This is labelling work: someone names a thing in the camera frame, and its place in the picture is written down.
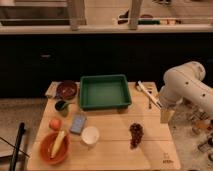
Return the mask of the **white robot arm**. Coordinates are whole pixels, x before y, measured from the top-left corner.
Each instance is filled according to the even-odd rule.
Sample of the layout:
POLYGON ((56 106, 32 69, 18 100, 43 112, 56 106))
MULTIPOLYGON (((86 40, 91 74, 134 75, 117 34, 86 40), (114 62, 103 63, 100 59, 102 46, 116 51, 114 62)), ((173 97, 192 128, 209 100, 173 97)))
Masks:
POLYGON ((202 82, 206 75, 204 66, 191 61, 167 70, 163 76, 164 85, 158 94, 161 108, 161 122, 167 123, 173 114, 172 108, 185 98, 213 116, 213 88, 202 82))

